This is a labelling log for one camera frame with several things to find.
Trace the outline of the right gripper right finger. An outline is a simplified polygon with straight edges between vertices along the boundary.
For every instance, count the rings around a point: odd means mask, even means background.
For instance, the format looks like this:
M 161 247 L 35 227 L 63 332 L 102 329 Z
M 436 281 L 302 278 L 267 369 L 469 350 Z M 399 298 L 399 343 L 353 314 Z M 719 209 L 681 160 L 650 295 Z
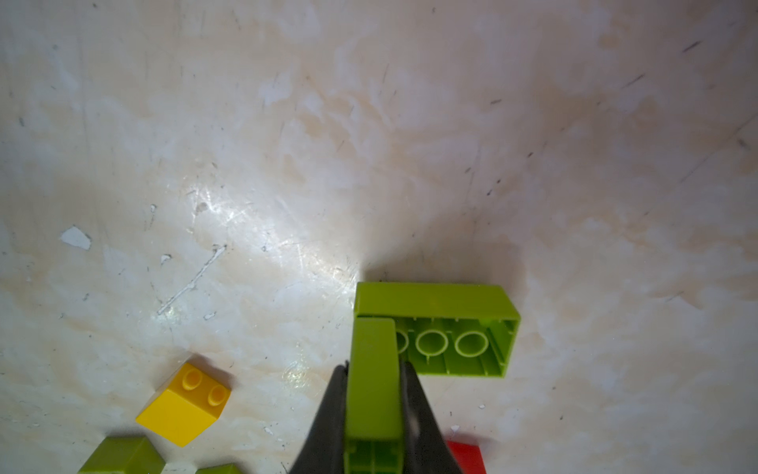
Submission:
M 411 363 L 400 363 L 404 473 L 461 474 Z

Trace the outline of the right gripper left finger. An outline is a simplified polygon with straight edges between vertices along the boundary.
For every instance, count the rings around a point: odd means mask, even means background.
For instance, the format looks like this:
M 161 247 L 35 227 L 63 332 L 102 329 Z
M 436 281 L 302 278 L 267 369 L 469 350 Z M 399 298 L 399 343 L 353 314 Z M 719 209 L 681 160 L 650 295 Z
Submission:
M 345 472 L 345 413 L 349 366 L 337 365 L 308 436 L 289 474 L 343 474 Z

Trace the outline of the small green lego brick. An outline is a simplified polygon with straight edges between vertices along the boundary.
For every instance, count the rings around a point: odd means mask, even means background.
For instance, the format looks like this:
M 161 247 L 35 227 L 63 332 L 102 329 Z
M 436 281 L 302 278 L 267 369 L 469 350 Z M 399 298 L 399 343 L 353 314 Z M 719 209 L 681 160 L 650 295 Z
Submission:
M 405 456 L 395 322 L 357 318 L 347 374 L 347 473 L 401 473 Z

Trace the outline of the long green lego brick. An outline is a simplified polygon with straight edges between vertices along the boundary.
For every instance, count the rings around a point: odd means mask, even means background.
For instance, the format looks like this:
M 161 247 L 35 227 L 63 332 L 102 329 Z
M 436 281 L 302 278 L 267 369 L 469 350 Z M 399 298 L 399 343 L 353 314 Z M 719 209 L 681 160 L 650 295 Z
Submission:
M 488 284 L 360 282 L 353 313 L 391 320 L 390 347 L 419 375 L 505 376 L 521 321 Z

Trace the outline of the yellow lego brick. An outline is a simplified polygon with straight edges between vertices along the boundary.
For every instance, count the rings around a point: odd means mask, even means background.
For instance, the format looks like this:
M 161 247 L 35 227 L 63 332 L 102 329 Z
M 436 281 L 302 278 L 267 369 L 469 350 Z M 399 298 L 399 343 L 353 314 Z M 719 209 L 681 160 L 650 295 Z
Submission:
M 185 363 L 135 422 L 183 448 L 220 418 L 230 395 L 230 388 L 192 363 Z

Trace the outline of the red lego brick upper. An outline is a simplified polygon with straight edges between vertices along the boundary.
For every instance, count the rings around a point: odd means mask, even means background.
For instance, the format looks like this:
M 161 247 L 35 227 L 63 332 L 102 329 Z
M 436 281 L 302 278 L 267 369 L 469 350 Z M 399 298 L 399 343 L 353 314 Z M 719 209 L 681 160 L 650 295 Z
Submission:
M 463 474 L 487 474 L 479 446 L 454 440 L 448 440 L 446 444 Z

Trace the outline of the green lego brick lower right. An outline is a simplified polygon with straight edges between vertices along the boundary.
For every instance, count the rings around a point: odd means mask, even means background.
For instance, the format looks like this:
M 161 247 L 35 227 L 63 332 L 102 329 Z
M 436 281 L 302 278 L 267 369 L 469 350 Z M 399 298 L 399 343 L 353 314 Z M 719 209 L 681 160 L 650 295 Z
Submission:
M 201 468 L 195 474 L 242 474 L 242 471 L 236 464 L 227 463 Z

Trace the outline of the green lego brick lower left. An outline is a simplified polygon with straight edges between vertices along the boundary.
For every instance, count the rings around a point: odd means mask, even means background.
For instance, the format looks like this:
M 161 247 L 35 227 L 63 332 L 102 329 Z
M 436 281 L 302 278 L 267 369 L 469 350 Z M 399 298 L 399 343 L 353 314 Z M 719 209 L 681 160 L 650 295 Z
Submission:
M 79 469 L 95 474 L 160 474 L 166 461 L 147 436 L 109 436 Z

